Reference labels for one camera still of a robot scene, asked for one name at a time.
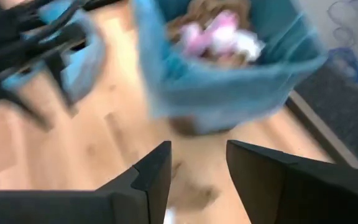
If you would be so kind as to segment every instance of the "blue bin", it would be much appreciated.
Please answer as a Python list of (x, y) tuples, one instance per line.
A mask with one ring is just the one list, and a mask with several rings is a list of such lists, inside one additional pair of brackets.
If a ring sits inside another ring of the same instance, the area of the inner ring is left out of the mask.
[(281, 108), (290, 91), (326, 61), (317, 33), (290, 0), (251, 0), (251, 23), (267, 45), (259, 65), (228, 70), (188, 60), (165, 24), (190, 0), (133, 0), (139, 63), (154, 116), (191, 116), (199, 134), (233, 127)]

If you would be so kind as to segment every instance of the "teal fabric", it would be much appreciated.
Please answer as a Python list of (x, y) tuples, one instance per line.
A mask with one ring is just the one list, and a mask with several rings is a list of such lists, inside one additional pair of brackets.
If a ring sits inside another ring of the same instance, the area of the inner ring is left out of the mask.
[[(71, 4), (69, 0), (54, 1), (40, 9), (41, 19), (51, 23)], [(64, 59), (67, 68), (63, 71), (63, 81), (66, 91), (73, 101), (78, 101), (92, 89), (105, 58), (105, 44), (99, 36), (96, 25), (85, 11), (78, 10), (70, 22), (79, 22), (87, 33), (87, 46), (78, 51), (67, 51)], [(34, 75), (46, 69), (43, 63), (34, 65), (33, 72), (21, 76), (15, 74), (2, 83), (7, 89), (17, 89), (26, 84)]]
[(184, 14), (189, 1), (132, 1), (154, 116), (193, 115), (200, 133), (261, 118), (326, 61), (316, 32), (290, 0), (251, 0), (254, 32), (267, 44), (258, 65), (225, 70), (188, 60), (167, 40), (165, 23)]

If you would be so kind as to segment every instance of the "blue storage box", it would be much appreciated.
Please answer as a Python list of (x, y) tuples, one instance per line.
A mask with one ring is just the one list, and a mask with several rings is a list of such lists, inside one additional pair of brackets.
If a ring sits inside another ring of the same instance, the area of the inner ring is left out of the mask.
[(184, 57), (165, 24), (190, 0), (132, 0), (139, 26), (139, 63), (154, 116), (191, 116), (203, 134), (261, 118), (326, 61), (316, 32), (290, 0), (251, 0), (251, 24), (267, 45), (259, 64), (228, 70)]

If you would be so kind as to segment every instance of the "wooden floor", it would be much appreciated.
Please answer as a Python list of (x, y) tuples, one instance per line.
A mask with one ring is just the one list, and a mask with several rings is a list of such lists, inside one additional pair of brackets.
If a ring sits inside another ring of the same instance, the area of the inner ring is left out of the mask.
[(108, 56), (74, 118), (47, 75), (33, 79), (21, 95), (53, 121), (50, 132), (0, 103), (0, 189), (96, 189), (169, 139), (174, 163), (181, 164), (170, 197), (180, 211), (178, 224), (248, 223), (226, 166), (227, 139), (329, 160), (287, 109), (226, 134), (198, 138), (181, 137), (165, 120), (149, 119), (130, 7), (104, 7), (93, 17)]

